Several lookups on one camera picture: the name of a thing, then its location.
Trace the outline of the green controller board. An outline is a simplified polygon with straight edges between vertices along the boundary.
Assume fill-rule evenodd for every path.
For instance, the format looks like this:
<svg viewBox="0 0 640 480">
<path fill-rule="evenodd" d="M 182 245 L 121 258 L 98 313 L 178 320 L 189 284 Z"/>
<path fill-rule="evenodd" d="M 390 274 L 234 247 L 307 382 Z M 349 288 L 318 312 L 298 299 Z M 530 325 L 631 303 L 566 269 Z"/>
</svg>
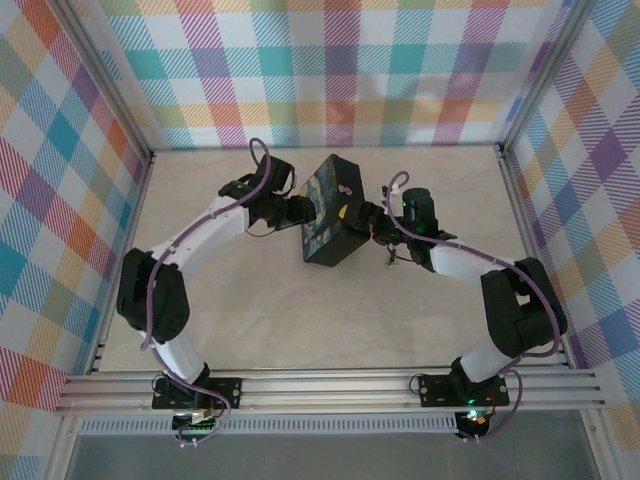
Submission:
<svg viewBox="0 0 640 480">
<path fill-rule="evenodd" d="M 174 432 L 205 435 L 214 430 L 217 420 L 218 417 L 210 411 L 179 413 L 172 417 L 171 429 Z"/>
</svg>

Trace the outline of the black starry night box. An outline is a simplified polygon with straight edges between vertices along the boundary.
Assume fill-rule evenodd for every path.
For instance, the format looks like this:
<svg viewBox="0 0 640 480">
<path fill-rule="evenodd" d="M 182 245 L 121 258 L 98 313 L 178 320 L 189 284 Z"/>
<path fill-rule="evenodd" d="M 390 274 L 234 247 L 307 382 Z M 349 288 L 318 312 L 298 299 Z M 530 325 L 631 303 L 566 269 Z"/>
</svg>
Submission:
<svg viewBox="0 0 640 480">
<path fill-rule="evenodd" d="M 340 211 L 365 200 L 360 168 L 336 154 L 329 155 L 300 188 L 315 207 L 316 219 L 302 225 L 302 255 L 306 263 L 335 267 L 369 240 L 343 223 Z"/>
</svg>

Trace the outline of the small lit controller board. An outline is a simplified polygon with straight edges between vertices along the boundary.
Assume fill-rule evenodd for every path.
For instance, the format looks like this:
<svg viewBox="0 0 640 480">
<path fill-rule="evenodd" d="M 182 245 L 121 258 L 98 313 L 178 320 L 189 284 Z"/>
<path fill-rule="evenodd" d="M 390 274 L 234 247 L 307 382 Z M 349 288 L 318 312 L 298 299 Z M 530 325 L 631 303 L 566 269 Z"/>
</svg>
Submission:
<svg viewBox="0 0 640 480">
<path fill-rule="evenodd" d="M 455 413 L 457 426 L 463 427 L 482 426 L 487 423 L 489 411 L 481 408 L 468 408 Z"/>
</svg>

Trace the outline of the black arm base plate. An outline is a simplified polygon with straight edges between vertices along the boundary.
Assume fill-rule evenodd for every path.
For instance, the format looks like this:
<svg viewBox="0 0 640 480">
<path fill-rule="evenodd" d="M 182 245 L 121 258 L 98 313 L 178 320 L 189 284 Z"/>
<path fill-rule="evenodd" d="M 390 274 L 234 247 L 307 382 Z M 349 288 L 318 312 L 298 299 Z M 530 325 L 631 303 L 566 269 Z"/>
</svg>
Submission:
<svg viewBox="0 0 640 480">
<path fill-rule="evenodd" d="M 154 410 L 224 409 L 224 402 L 221 399 L 181 385 L 166 376 L 157 376 L 151 386 L 153 391 L 151 408 Z M 199 388 L 224 397 L 232 409 L 240 406 L 242 393 L 240 378 L 208 378 Z"/>
<path fill-rule="evenodd" d="M 499 376 L 473 383 L 453 374 L 421 375 L 418 392 L 422 407 L 493 407 L 510 403 L 505 379 Z"/>
</svg>

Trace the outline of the aluminium frame post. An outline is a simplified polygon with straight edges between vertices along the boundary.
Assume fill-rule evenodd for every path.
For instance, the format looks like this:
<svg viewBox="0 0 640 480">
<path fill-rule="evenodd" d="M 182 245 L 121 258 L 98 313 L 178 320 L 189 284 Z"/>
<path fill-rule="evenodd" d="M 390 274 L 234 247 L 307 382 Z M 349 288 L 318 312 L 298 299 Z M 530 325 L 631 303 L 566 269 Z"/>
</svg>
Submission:
<svg viewBox="0 0 640 480">
<path fill-rule="evenodd" d="M 539 62 L 536 76 L 533 78 L 531 87 L 524 96 L 513 121 L 510 123 L 510 128 L 506 131 L 503 139 L 497 143 L 504 157 L 513 151 L 518 140 L 525 133 L 535 110 L 556 78 L 565 58 L 597 2 L 598 0 L 572 0 L 566 17 L 558 28 L 558 34 L 547 47 Z"/>
<path fill-rule="evenodd" d="M 138 126 L 133 114 L 128 108 L 124 97 L 121 95 L 115 81 L 112 79 L 107 66 L 94 45 L 86 29 L 82 25 L 80 16 L 74 10 L 70 0 L 46 0 L 54 15 L 59 20 L 62 28 L 70 37 L 77 49 L 84 65 L 97 88 L 105 97 L 111 107 L 114 116 L 121 124 L 127 138 L 132 142 L 134 149 L 146 164 L 152 163 L 153 150 L 149 148 L 141 128 Z"/>
</svg>

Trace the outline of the aluminium mounting rail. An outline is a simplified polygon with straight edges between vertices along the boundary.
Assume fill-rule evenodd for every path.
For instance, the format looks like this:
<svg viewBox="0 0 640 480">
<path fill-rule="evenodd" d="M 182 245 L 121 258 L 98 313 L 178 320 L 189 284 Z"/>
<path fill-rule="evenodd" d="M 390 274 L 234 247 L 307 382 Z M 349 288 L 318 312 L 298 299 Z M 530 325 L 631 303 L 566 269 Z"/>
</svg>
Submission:
<svg viewBox="0 0 640 480">
<path fill-rule="evenodd" d="M 410 369 L 231 370 L 240 381 L 237 413 L 347 414 L 420 412 Z M 58 414 L 149 414 L 160 373 L 97 372 L 70 377 Z M 521 410 L 591 410 L 605 405 L 589 370 L 525 366 L 506 376 L 501 393 Z"/>
</svg>

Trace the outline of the aluminium side rail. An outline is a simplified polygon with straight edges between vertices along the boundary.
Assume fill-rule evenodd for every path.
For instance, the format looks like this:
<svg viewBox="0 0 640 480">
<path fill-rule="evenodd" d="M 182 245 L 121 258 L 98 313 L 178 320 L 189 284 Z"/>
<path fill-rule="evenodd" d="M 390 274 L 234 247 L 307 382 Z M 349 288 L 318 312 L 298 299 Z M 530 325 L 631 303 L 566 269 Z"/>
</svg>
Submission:
<svg viewBox="0 0 640 480">
<path fill-rule="evenodd" d="M 111 324 L 113 322 L 114 315 L 116 313 L 116 300 L 117 300 L 119 279 L 122 271 L 122 260 L 124 258 L 124 254 L 132 247 L 133 241 L 135 239 L 135 235 L 139 225 L 144 202 L 149 189 L 150 180 L 153 175 L 156 158 L 157 158 L 157 152 L 152 151 L 150 153 L 150 159 L 145 164 L 144 169 L 142 171 L 143 175 L 141 178 L 138 195 L 134 203 L 134 208 L 130 215 L 127 228 L 125 231 L 126 235 L 123 240 L 122 251 L 120 252 L 119 256 L 116 258 L 113 277 L 109 283 L 109 289 L 107 291 L 108 295 L 106 296 L 105 302 L 102 306 L 101 316 L 97 322 L 95 335 L 93 337 L 93 340 L 89 349 L 89 355 L 84 365 L 84 369 L 83 369 L 84 375 L 91 375 L 92 373 L 95 373 L 100 369 L 100 362 L 102 360 L 103 351 L 106 346 L 106 342 L 108 339 L 108 335 L 111 328 Z"/>
<path fill-rule="evenodd" d="M 504 152 L 504 147 L 501 144 L 496 144 L 494 146 L 494 153 L 509 197 L 525 254 L 527 256 L 538 258 L 540 256 L 539 248 L 535 243 L 532 229 L 528 223 L 524 202 L 516 182 L 515 174 L 509 164 L 508 155 Z M 561 338 L 553 355 L 549 354 L 548 356 L 542 356 L 542 353 L 547 352 L 552 347 L 552 343 L 543 347 L 536 347 L 531 356 L 524 358 L 524 363 L 531 365 L 537 364 L 539 366 L 560 365 L 561 367 L 569 369 L 574 367 L 571 352 L 567 351 L 564 338 Z"/>
</svg>

